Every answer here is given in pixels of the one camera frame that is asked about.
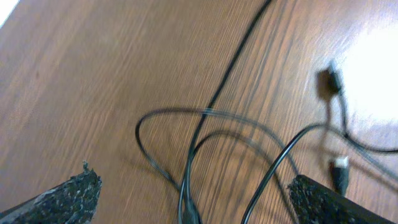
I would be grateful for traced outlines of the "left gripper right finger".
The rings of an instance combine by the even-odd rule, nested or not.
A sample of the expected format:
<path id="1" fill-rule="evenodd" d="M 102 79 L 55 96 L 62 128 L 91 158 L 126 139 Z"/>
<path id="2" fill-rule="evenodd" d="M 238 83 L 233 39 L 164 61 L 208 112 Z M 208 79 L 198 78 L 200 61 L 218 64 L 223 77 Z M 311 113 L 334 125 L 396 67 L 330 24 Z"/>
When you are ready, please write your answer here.
<path id="1" fill-rule="evenodd" d="M 394 224 L 305 175 L 297 175 L 288 189 L 299 223 Z"/>

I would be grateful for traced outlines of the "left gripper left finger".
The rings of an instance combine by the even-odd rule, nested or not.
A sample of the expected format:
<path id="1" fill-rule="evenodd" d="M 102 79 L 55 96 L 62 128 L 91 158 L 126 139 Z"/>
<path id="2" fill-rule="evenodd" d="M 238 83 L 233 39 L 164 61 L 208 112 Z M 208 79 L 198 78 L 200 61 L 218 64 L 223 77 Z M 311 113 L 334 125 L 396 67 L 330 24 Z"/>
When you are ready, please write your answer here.
<path id="1" fill-rule="evenodd" d="M 82 173 L 1 212 L 1 223 L 91 223 L 101 188 L 101 177 L 84 161 Z"/>

